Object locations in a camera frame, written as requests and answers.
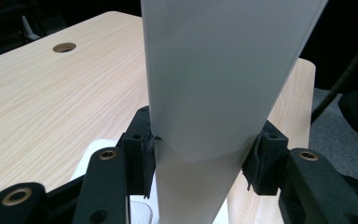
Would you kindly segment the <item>white desk frame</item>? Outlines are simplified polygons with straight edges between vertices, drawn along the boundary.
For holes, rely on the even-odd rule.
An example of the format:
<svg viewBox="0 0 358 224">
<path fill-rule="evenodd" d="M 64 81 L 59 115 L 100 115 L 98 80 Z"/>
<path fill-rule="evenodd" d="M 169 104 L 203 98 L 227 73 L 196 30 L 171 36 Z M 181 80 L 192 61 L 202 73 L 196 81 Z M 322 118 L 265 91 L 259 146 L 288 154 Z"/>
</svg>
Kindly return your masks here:
<svg viewBox="0 0 358 224">
<path fill-rule="evenodd" d="M 32 40 L 32 41 L 35 41 L 36 39 L 38 39 L 39 35 L 34 33 L 34 31 L 31 28 L 29 22 L 27 21 L 26 17 L 23 16 L 21 19 L 22 19 L 22 25 L 23 25 L 23 28 L 24 28 L 25 36 L 28 39 Z"/>
</svg>

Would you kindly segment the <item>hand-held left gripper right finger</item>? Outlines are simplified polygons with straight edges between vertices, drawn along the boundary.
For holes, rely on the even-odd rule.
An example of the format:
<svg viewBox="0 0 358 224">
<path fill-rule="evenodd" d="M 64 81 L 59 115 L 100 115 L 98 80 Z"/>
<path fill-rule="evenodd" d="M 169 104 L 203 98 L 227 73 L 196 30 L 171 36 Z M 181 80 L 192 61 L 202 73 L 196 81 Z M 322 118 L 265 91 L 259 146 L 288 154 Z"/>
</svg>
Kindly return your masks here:
<svg viewBox="0 0 358 224">
<path fill-rule="evenodd" d="M 288 138 L 267 120 L 241 168 L 247 189 L 253 189 L 257 195 L 277 194 L 278 173 L 287 156 L 287 146 Z"/>
</svg>

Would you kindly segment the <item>white desk lamp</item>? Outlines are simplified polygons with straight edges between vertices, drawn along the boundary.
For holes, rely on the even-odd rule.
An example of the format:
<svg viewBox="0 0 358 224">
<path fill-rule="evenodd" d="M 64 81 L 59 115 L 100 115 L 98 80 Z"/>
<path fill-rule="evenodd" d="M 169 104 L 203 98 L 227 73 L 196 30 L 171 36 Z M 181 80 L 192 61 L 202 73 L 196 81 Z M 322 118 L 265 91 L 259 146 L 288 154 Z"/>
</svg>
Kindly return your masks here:
<svg viewBox="0 0 358 224">
<path fill-rule="evenodd" d="M 152 224 L 227 221 L 226 197 L 327 0 L 141 0 Z"/>
</svg>

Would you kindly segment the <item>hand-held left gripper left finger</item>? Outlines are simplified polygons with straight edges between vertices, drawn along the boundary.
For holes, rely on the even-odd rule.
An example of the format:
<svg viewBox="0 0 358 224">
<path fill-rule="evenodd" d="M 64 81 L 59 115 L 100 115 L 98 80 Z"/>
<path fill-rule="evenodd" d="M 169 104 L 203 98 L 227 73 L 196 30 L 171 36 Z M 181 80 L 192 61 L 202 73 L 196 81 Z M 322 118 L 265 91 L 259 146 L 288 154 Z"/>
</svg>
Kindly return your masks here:
<svg viewBox="0 0 358 224">
<path fill-rule="evenodd" d="M 158 140 L 159 137 L 151 131 L 149 106 L 139 108 L 117 144 L 125 153 L 130 195 L 150 198 L 157 165 L 155 148 Z"/>
</svg>

